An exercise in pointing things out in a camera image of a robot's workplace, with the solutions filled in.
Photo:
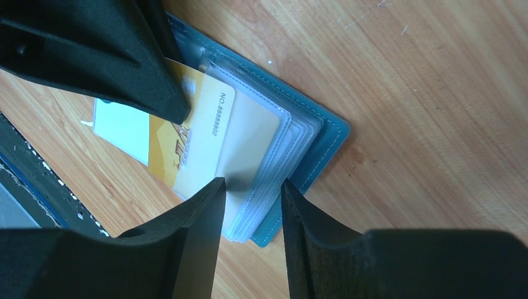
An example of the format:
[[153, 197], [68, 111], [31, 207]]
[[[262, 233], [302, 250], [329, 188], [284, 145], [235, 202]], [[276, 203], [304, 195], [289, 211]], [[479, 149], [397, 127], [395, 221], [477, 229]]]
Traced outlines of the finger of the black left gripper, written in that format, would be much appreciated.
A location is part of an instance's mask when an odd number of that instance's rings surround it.
[[2, 1], [1, 68], [176, 124], [190, 114], [161, 1]]

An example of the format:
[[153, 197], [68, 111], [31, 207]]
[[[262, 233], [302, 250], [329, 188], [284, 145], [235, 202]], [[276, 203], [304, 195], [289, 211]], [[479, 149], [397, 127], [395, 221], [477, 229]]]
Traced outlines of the blue leather card holder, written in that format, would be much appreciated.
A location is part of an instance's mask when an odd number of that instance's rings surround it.
[[[289, 179], [306, 192], [349, 136], [350, 126], [281, 80], [193, 29], [169, 18], [183, 62], [248, 95], [280, 124], [231, 228], [232, 242], [266, 247], [282, 224], [280, 190]], [[149, 117], [138, 109], [95, 100], [93, 132], [148, 167]]]

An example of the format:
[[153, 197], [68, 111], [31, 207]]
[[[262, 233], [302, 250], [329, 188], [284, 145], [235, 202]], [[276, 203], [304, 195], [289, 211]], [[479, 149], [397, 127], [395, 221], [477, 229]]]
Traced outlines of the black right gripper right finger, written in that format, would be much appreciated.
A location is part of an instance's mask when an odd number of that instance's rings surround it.
[[526, 298], [527, 246], [502, 230], [357, 232], [281, 187], [291, 298]]

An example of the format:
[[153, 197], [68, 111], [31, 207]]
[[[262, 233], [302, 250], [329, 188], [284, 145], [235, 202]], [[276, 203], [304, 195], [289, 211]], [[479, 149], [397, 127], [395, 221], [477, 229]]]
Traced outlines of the gold card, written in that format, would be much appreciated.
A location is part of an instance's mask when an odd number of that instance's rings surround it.
[[186, 200], [215, 178], [235, 89], [182, 63], [168, 63], [191, 112], [180, 125], [149, 117], [148, 170]]
[[235, 91], [215, 174], [224, 177], [226, 183], [223, 233], [231, 228], [238, 210], [246, 201], [279, 124], [277, 115], [243, 92]]

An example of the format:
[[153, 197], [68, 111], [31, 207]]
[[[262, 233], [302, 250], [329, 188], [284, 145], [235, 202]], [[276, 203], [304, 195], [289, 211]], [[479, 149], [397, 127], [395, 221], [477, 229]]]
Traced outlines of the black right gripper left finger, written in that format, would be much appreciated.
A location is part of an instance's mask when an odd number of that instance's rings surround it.
[[69, 229], [1, 231], [2, 298], [210, 298], [226, 183], [120, 236]]

